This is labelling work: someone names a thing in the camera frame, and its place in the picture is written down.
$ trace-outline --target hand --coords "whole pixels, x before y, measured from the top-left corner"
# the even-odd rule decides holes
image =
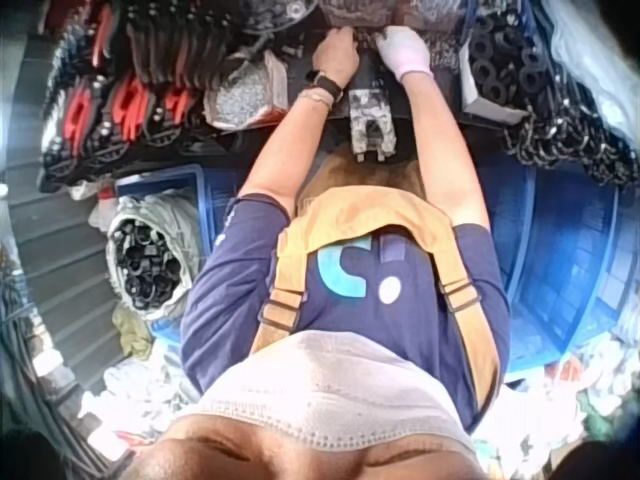
[[[313,69],[323,72],[342,89],[351,81],[359,64],[351,27],[331,30],[313,54]]]
[[[376,44],[382,61],[399,82],[409,72],[433,75],[429,49],[409,27],[387,27],[383,34],[376,35]]]

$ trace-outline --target bolt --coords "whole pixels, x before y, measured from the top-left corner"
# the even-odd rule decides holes
[[[305,8],[302,2],[294,2],[287,5],[287,16],[289,18],[298,19],[304,15]]]

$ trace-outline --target white glove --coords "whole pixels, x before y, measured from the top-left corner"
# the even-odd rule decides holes
[[[382,61],[399,82],[409,72],[433,75],[429,49],[409,27],[387,27],[384,34],[376,35],[376,44]]]

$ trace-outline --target corrugated wall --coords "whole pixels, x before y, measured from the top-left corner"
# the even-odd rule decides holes
[[[3,24],[15,27],[5,15],[6,11]],[[20,34],[3,28],[3,44],[13,45],[4,38]],[[3,69],[18,68],[10,120],[4,126],[4,181],[31,300],[76,380],[95,393],[103,389],[104,370],[122,359],[111,323],[116,297],[106,273],[105,237],[87,224],[95,199],[75,202],[65,191],[43,195],[36,189],[43,128],[40,110],[52,52],[51,41],[29,35],[19,65],[3,65]],[[10,79],[3,74],[4,80]]]

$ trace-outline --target eye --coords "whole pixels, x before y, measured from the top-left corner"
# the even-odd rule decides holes
[[[229,458],[233,458],[234,460],[238,460],[240,462],[250,462],[251,459],[249,457],[247,457],[246,455],[243,455],[242,453],[240,453],[238,451],[237,448],[232,448],[229,445],[225,444],[224,442],[221,442],[219,440],[215,440],[212,438],[208,438],[208,437],[195,437],[192,439],[195,442],[200,443],[201,445],[203,445],[206,448],[210,448],[213,449],[219,453],[222,453],[223,455],[229,457]]]
[[[410,460],[415,457],[420,457],[422,455],[428,455],[433,453],[436,450],[425,450],[425,449],[414,449],[414,450],[404,450],[400,453],[396,453],[391,457],[387,457],[383,460],[376,460],[373,462],[367,462],[368,467],[384,467],[386,465],[391,465],[394,463],[404,462],[405,460]]]

